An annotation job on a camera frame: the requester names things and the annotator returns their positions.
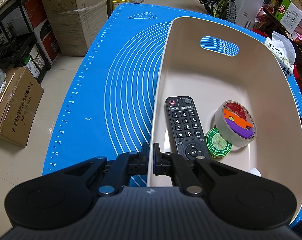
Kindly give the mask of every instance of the green ointment tin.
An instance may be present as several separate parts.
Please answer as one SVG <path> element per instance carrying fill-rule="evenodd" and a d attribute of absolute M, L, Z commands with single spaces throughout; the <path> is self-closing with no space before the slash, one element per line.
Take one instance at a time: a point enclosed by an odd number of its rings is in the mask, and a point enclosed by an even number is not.
<path fill-rule="evenodd" d="M 232 147 L 232 144 L 226 141 L 219 133 L 218 129 L 212 128 L 205 135 L 205 140 L 209 150 L 209 154 L 214 158 L 222 158 L 226 156 Z"/>

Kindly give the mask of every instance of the blue silicone mat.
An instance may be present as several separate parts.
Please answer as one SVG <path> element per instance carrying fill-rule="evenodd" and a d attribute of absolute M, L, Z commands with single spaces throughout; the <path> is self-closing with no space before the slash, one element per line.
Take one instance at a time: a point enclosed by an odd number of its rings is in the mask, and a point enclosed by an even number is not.
<path fill-rule="evenodd" d="M 158 71 L 173 19 L 181 16 L 211 20 L 240 30 L 257 40 L 265 38 L 208 15 L 157 5 L 126 3 L 118 6 L 101 29 L 72 81 L 57 118 L 43 174 L 94 156 L 115 159 L 140 151 L 150 142 Z M 205 37 L 201 46 L 229 55 L 237 46 Z M 302 96 L 289 78 L 299 113 Z M 131 186 L 145 186 L 135 176 Z"/>

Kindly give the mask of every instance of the metal screw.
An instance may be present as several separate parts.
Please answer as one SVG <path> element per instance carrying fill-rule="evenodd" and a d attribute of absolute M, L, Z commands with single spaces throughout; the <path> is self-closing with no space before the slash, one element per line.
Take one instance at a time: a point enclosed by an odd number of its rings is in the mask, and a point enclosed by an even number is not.
<path fill-rule="evenodd" d="M 199 186 L 189 186 L 187 187 L 187 192 L 190 194 L 200 194 L 202 192 L 202 188 Z"/>
<path fill-rule="evenodd" d="M 114 187 L 112 186 L 109 186 L 109 185 L 106 185 L 106 186 L 102 186 L 102 187 L 99 187 L 99 192 L 101 194 L 111 194 L 115 191 Z"/>

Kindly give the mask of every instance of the purple object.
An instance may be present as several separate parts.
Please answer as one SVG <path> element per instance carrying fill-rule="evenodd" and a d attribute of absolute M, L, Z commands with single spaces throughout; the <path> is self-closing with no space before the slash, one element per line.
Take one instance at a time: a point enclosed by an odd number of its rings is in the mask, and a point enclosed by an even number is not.
<path fill-rule="evenodd" d="M 228 118 L 225 118 L 228 126 L 238 135 L 240 135 L 242 138 L 248 139 L 253 135 L 253 129 L 252 128 L 248 128 L 247 129 L 243 129 L 241 126 L 238 126 L 235 122 L 231 121 Z"/>

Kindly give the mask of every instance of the white plastic basket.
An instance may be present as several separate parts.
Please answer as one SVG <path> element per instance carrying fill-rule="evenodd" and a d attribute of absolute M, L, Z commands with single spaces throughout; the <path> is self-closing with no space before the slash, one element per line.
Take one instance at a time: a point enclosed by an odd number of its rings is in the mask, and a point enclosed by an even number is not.
<path fill-rule="evenodd" d="M 213 36 L 236 44 L 235 56 L 204 49 L 200 40 Z M 302 128 L 289 84 L 275 56 L 261 42 L 230 28 L 193 17 L 176 18 L 170 27 L 162 57 L 150 144 L 147 185 L 170 186 L 167 176 L 153 175 L 153 144 L 162 152 L 175 152 L 168 133 L 165 100 L 190 96 L 206 133 L 214 127 L 214 113 L 224 101 L 234 100 L 252 114 L 258 134 L 221 162 L 288 187 L 302 206 Z"/>

